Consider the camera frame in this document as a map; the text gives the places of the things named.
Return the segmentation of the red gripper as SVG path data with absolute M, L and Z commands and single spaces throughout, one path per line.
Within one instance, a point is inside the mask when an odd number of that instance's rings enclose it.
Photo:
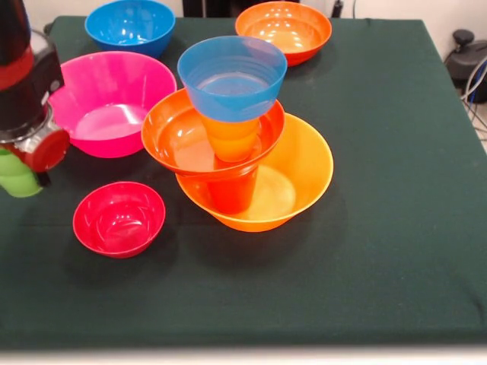
M 51 170 L 64 159 L 69 145 L 70 137 L 66 130 L 43 129 L 23 141 L 3 144 L 3 148 L 36 172 L 41 187 L 49 187 L 51 179 L 47 170 Z

